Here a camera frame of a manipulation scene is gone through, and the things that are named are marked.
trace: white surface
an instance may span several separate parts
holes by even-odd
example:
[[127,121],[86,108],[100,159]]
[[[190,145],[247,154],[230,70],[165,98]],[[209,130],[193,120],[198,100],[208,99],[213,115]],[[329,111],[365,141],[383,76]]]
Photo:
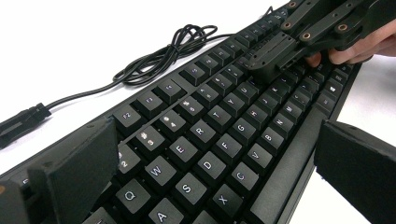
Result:
[[[286,2],[270,1],[275,8]],[[2,1],[0,121],[38,103],[48,105],[70,94],[105,86],[127,63],[169,44],[175,30],[187,23],[217,25],[217,35],[235,33],[257,20],[270,3]],[[375,66],[384,61],[375,58],[373,66],[365,67],[367,74],[359,75],[340,120],[396,145],[391,129],[396,124],[396,72],[386,63],[385,72],[378,74],[384,67],[379,70]],[[382,95],[383,91],[390,97]],[[0,174],[134,92],[134,88],[118,87],[51,110],[53,115],[39,128],[0,150]],[[314,175],[292,223],[361,223],[359,213],[342,208],[343,198],[333,191]],[[347,220],[357,221],[345,220],[356,214],[358,219]]]

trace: black keyboard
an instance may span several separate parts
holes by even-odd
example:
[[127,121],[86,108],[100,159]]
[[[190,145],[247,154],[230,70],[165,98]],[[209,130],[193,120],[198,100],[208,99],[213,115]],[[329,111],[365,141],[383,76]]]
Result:
[[[245,64],[287,17],[275,10],[94,119],[115,120],[120,165],[84,223],[290,220],[321,121],[338,116],[360,66],[300,61],[257,85]],[[43,152],[0,178],[26,201]]]

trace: keyboard cable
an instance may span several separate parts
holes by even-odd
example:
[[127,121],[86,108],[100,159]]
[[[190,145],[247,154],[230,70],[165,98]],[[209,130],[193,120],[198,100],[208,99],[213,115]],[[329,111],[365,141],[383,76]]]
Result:
[[[264,16],[272,11],[273,9],[270,7]],[[49,105],[40,103],[29,109],[22,110],[14,117],[0,123],[0,149],[32,131],[41,121],[51,115],[50,110],[57,105],[107,91],[120,83],[127,86],[147,84],[156,76],[166,71],[176,60],[196,53],[210,41],[231,36],[228,34],[210,37],[217,30],[218,27],[214,25],[200,27],[188,24],[175,32],[172,42],[168,46],[129,63],[113,77],[112,83],[96,90],[64,97]]]

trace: black cable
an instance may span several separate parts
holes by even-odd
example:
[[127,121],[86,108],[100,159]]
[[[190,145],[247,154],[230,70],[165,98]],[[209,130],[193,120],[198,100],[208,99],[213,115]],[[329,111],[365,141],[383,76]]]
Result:
[[200,50],[207,42],[228,37],[230,35],[217,35],[208,38],[218,30],[217,26],[208,25],[199,27],[188,24],[178,29],[170,45],[159,49],[149,55],[141,57],[129,63],[123,70],[113,77],[113,82],[93,91],[85,91],[75,95],[57,100],[46,106],[48,110],[77,98],[93,95],[102,91],[107,91],[121,82],[128,86],[138,86],[150,82],[156,76],[162,74],[177,59],[190,56]]

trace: hand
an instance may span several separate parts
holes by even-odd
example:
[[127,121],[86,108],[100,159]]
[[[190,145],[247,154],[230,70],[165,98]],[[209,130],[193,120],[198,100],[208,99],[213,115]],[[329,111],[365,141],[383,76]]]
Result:
[[[329,58],[334,64],[359,63],[370,59],[374,54],[396,56],[396,20],[367,35],[349,49],[329,49]],[[305,59],[309,65],[316,67],[320,63],[321,55],[317,53]]]

